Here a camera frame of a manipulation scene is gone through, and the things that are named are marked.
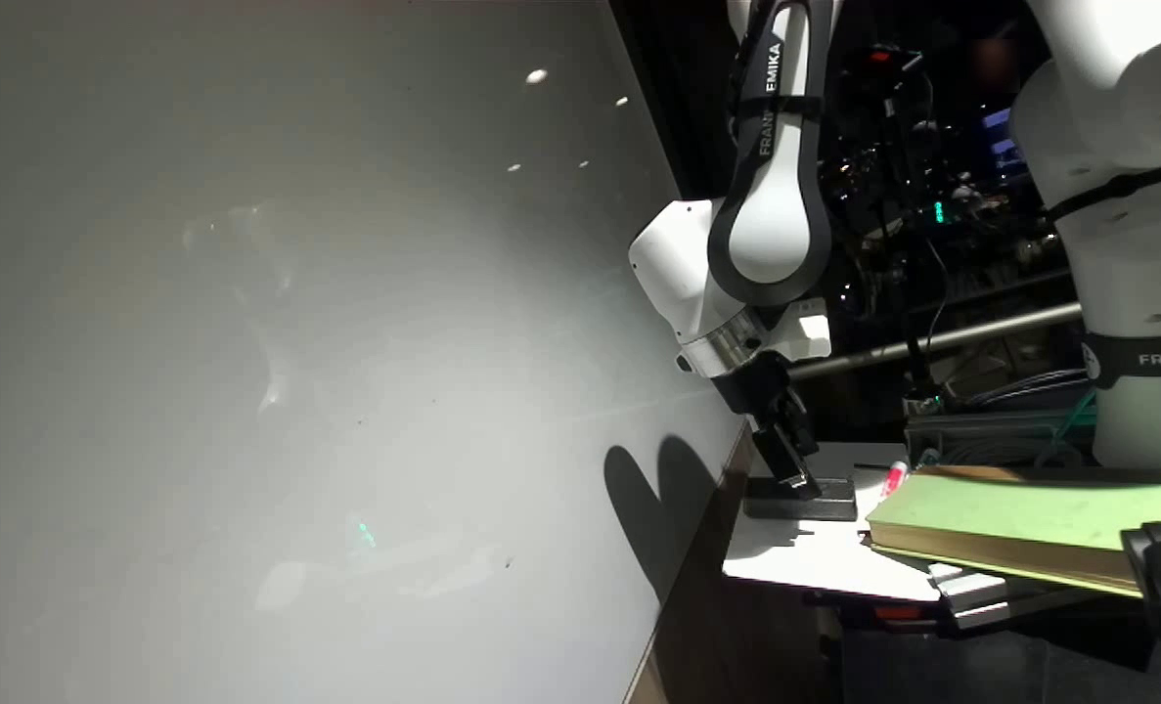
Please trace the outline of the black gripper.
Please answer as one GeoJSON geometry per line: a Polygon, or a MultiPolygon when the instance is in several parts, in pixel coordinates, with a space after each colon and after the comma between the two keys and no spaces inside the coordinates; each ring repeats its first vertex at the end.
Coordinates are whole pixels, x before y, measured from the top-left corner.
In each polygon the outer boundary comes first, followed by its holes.
{"type": "Polygon", "coordinates": [[[812,473],[819,441],[789,369],[780,352],[764,351],[731,373],[711,378],[711,383],[733,414],[747,418],[753,445],[777,484],[794,500],[812,501],[823,493],[812,473]]]}

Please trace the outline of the black whiteboard duster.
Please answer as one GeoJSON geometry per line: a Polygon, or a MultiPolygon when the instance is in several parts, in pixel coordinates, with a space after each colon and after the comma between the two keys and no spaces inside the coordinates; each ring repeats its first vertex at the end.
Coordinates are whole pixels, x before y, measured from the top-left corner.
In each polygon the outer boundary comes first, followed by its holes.
{"type": "Polygon", "coordinates": [[[813,477],[800,487],[777,477],[750,477],[742,512],[760,520],[858,520],[852,477],[813,477]]]}

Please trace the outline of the large whiteboard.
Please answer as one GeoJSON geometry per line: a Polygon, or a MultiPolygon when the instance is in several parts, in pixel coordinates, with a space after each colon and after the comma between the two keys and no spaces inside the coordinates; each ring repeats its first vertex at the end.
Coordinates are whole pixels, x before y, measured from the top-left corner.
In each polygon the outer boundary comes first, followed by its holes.
{"type": "Polygon", "coordinates": [[[623,704],[740,433],[608,0],[0,0],[0,704],[623,704]]]}

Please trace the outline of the silver metal rod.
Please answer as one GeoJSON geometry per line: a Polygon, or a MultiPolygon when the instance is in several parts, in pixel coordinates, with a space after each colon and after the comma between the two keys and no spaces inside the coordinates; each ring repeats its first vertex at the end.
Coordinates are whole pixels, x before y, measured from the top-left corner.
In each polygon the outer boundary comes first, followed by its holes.
{"type": "MultiPolygon", "coordinates": [[[[1081,318],[1081,304],[1079,302],[1070,302],[986,322],[986,324],[960,326],[960,329],[949,330],[949,332],[943,332],[942,335],[933,333],[930,339],[922,337],[916,343],[920,344],[920,351],[923,353],[926,352],[928,343],[930,343],[930,347],[933,351],[944,351],[944,349],[968,346],[968,344],[1041,329],[1043,326],[1072,324],[1072,322],[1077,322],[1081,318]]],[[[850,353],[850,355],[831,357],[817,362],[795,365],[789,367],[789,378],[794,380],[825,378],[825,375],[849,373],[850,369],[897,362],[906,360],[910,355],[911,349],[908,346],[908,343],[899,342],[888,344],[888,346],[861,349],[861,351],[850,353]]]]}

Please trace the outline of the green hardcover book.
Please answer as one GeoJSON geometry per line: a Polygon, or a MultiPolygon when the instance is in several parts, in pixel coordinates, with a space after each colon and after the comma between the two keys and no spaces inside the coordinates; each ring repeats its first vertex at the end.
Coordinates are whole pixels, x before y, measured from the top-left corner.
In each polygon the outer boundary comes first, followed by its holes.
{"type": "Polygon", "coordinates": [[[1161,469],[938,464],[867,520],[892,555],[1135,598],[1122,534],[1161,522],[1161,469]]]}

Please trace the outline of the silver metal bracket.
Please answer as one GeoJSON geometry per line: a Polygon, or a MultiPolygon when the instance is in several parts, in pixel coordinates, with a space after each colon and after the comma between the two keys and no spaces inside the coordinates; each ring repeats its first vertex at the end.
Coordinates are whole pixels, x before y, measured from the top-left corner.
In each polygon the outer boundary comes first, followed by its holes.
{"type": "Polygon", "coordinates": [[[1005,622],[1015,601],[1040,595],[1046,589],[1040,581],[1010,579],[942,562],[929,563],[928,575],[959,630],[1005,622]]]}

